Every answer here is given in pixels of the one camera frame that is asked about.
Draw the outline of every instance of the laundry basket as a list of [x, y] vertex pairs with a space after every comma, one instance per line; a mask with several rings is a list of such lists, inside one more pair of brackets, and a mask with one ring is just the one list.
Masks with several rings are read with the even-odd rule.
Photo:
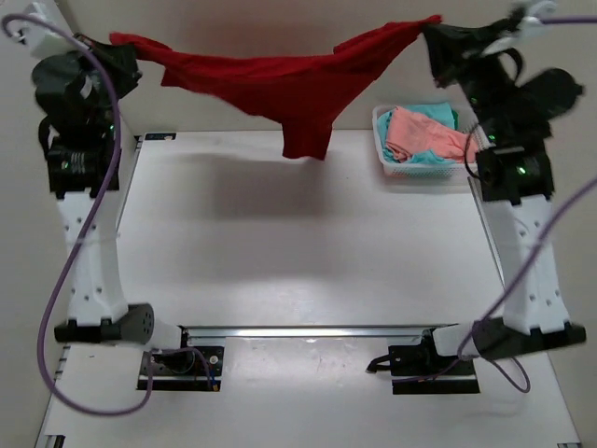
[[[468, 179], [465, 165], [463, 163], [452, 163], [447, 165], [425, 165], [422, 163], [393, 163], [387, 161], [383, 157], [383, 145], [380, 139], [380, 133], [377, 130], [378, 118], [394, 109], [395, 105], [378, 105], [373, 109], [373, 136], [375, 138], [375, 148], [377, 149], [378, 157], [383, 166], [385, 175], [396, 178], [413, 178], [413, 177], [438, 177], [449, 178], [455, 183], [465, 183]], [[461, 133], [470, 133], [477, 123], [475, 112], [470, 107], [453, 105], [452, 109], [458, 113], [458, 131]], [[479, 148], [488, 147], [490, 145], [487, 136], [480, 126], [477, 127], [473, 134], [473, 138], [477, 141]], [[475, 163], [468, 164], [473, 171], [477, 170]]]

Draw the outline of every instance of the red shirt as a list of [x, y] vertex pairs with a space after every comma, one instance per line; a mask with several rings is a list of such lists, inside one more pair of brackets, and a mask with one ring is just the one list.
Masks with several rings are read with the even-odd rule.
[[139, 35], [113, 33], [114, 45], [133, 43], [137, 57], [162, 64], [162, 86], [216, 96], [249, 115], [282, 124], [288, 159], [323, 160], [332, 123], [344, 108], [410, 45], [428, 23], [387, 23], [324, 56], [232, 59], [179, 53]]

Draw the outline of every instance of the purple cable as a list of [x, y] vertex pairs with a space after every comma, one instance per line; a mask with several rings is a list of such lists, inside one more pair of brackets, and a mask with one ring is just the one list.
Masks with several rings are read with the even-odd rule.
[[[35, 16], [26, 15], [26, 14], [7, 14], [6, 16], [4, 16], [2, 18], [1, 23], [2, 23], [2, 30], [4, 31], [5, 35], [8, 36], [8, 38], [13, 37], [13, 33], [11, 33], [10, 30], [8, 29], [8, 24], [11, 23], [12, 21], [28, 21], [30, 23], [34, 23], [34, 24], [42, 26], [44, 28], [48, 28], [53, 33], [59, 35], [60, 37], [66, 39], [68, 42], [73, 44], [75, 49], [80, 51], [83, 54], [83, 56], [85, 56], [90, 61], [90, 63], [93, 65], [93, 67], [100, 74], [100, 77], [102, 78], [102, 82], [104, 83], [106, 90], [108, 92], [108, 97], [110, 99], [110, 104], [112, 106], [112, 112], [113, 112], [113, 117], [114, 117], [113, 118], [113, 120], [114, 120], [114, 149], [112, 152], [112, 159], [110, 160], [110, 164], [108, 165], [108, 169], [105, 173], [104, 181], [102, 182], [102, 185], [100, 186], [100, 189], [97, 193], [97, 197], [95, 198], [95, 201], [93, 202], [93, 205], [91, 206], [91, 210], [90, 210], [87, 218], [85, 219], [83, 226], [81, 227], [81, 231], [79, 232], [78, 237], [76, 238], [76, 243], [73, 245], [73, 249], [71, 250], [70, 254], [68, 255], [68, 258], [66, 259], [66, 262], [64, 263], [64, 266], [62, 267], [62, 271], [60, 272], [58, 280], [56, 281], [56, 285], [54, 286], [54, 289], [52, 289], [52, 292], [49, 296], [48, 305], [46, 305], [46, 310], [44, 311], [44, 314], [41, 319], [41, 323], [39, 325], [39, 332], [37, 333], [37, 366], [39, 368], [41, 377], [42, 377], [44, 383], [46, 384], [46, 386], [48, 387], [50, 393], [52, 395], [54, 395], [57, 399], [59, 399], [63, 404], [68, 406], [69, 408], [71, 408], [75, 411], [78, 411], [80, 413], [85, 413], [87, 415], [93, 415], [93, 416], [99, 416], [99, 417], [118, 417], [118, 416], [122, 416], [122, 415], [129, 415], [129, 414], [135, 413], [136, 411], [143, 408], [149, 401], [149, 397], [151, 396], [151, 390], [153, 387], [153, 372], [151, 369], [149, 369], [149, 373], [147, 375], [146, 394], [143, 397], [143, 399], [141, 400], [141, 402], [139, 402], [139, 404], [136, 404], [136, 405], [132, 406], [131, 408], [123, 409], [123, 410], [119, 410], [119, 411], [98, 411], [98, 410], [88, 408], [86, 406], [80, 405], [80, 404], [72, 401], [71, 399], [66, 397], [56, 387], [56, 385], [54, 384], [52, 375], [48, 372], [48, 365], [46, 363], [46, 353], [45, 353], [46, 352], [46, 332], [48, 330], [49, 318], [51, 316], [52, 310], [54, 309], [56, 300], [58, 300], [60, 291], [61, 291], [62, 286], [64, 285], [64, 282], [66, 280], [66, 276], [68, 275], [69, 271], [73, 267], [73, 264], [75, 263], [76, 256], [78, 255], [78, 253], [81, 249], [82, 242], [85, 239], [85, 237], [87, 236], [87, 233], [91, 227], [91, 224], [92, 224], [93, 220], [95, 219], [97, 211], [100, 208], [100, 205], [102, 204], [102, 200], [104, 199], [105, 193], [106, 193], [106, 191], [108, 189], [108, 185], [110, 183], [110, 180], [116, 173], [116, 170], [118, 167], [118, 161], [120, 159], [120, 153], [121, 153], [121, 148], [120, 148], [120, 143], [121, 143], [120, 111], [118, 108], [118, 95], [114, 89], [114, 85], [112, 84], [112, 81], [110, 80], [110, 76], [107, 74], [105, 69], [102, 67], [102, 64], [97, 60], [97, 58], [95, 56], [93, 56], [93, 54], [82, 43], [77, 41], [74, 37], [70, 36], [65, 31], [58, 28], [56, 25], [54, 25], [52, 23], [48, 23], [46, 21], [42, 21], [41, 19], [38, 19]], [[193, 348], [183, 348], [178, 351], [189, 351], [189, 350], [193, 350]], [[175, 353], [176, 351], [177, 350], [170, 350], [170, 351], [168, 351], [168, 353]], [[206, 369], [205, 372], [206, 372], [206, 376], [207, 376], [207, 384], [208, 384], [208, 386], [211, 387], [211, 380], [209, 378], [209, 369], [207, 369], [207, 362], [205, 361], [205, 357], [203, 356], [203, 353], [201, 353], [201, 351], [199, 351], [198, 349], [194, 349], [194, 351], [197, 353], [197, 355], [199, 356], [199, 358], [203, 364], [203, 367]], [[150, 355], [151, 355], [151, 353], [148, 353], [148, 352], [144, 352], [144, 354], [143, 354], [144, 357], [149, 357]]]
[[564, 16], [541, 21], [546, 25], [589, 25], [597, 23], [597, 16]]
[[524, 383], [526, 384], [525, 387], [522, 387], [520, 385], [517, 385], [516, 382], [512, 379], [512, 377], [510, 375], [507, 374], [507, 372], [504, 370], [504, 368], [502, 366], [500, 366], [497, 362], [493, 361], [493, 360], [488, 360], [487, 362], [489, 362], [492, 366], [494, 366], [500, 373], [502, 373], [502, 376], [504, 376], [504, 378], [507, 379], [507, 381], [519, 392], [522, 392], [523, 394], [528, 394], [529, 392], [531, 392], [531, 378], [529, 378], [529, 374], [526, 372], [526, 370], [524, 369], [524, 367], [522, 366], [521, 362], [518, 361], [515, 357], [511, 357], [510, 360], [516, 364], [516, 366], [519, 368], [519, 370], [522, 373], [522, 377], [524, 378]]

